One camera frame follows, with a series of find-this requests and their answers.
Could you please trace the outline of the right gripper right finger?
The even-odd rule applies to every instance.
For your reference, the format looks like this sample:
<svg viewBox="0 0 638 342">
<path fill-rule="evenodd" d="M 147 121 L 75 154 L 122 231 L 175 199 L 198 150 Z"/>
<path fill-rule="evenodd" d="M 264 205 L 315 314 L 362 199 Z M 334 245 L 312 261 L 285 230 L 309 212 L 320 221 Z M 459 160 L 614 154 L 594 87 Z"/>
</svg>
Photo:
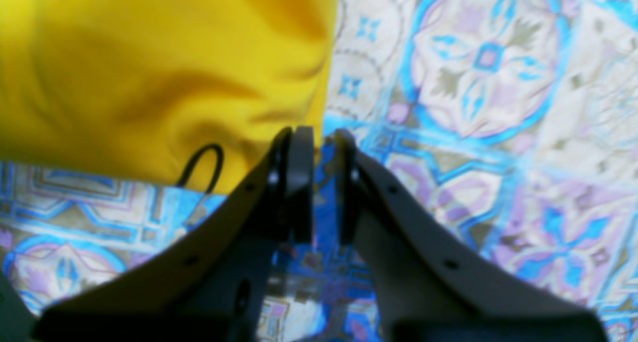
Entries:
<svg viewBox="0 0 638 342">
<path fill-rule="evenodd" d="M 605 342 L 595 313 L 481 258 L 389 170 L 333 135 L 339 242 L 364 260 L 386 342 Z"/>
</svg>

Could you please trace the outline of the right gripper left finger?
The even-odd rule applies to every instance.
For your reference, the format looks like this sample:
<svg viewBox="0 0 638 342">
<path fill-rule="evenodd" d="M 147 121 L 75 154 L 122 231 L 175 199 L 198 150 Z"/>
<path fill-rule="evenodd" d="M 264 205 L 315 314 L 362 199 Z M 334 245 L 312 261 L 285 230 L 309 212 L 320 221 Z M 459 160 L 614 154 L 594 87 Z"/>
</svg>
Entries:
<svg viewBox="0 0 638 342">
<path fill-rule="evenodd" d="M 39 342 L 253 342 L 283 243 L 313 240 L 313 129 L 285 128 L 197 229 L 112 282 L 55 304 Z"/>
</svg>

